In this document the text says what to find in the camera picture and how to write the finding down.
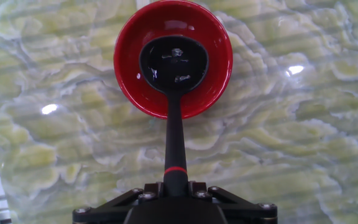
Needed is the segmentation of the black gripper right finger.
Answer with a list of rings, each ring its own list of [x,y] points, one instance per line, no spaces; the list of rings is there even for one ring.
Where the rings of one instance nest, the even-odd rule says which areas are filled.
[[[189,182],[189,194],[219,208],[228,223],[277,224],[278,208],[274,203],[251,203],[217,186]]]

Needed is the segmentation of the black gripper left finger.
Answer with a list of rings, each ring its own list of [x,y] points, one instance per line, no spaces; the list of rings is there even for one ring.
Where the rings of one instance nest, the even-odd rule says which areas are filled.
[[[72,223],[112,224],[124,223],[130,210],[142,203],[161,198],[163,184],[145,184],[144,188],[134,188],[96,208],[80,207],[72,211]]]

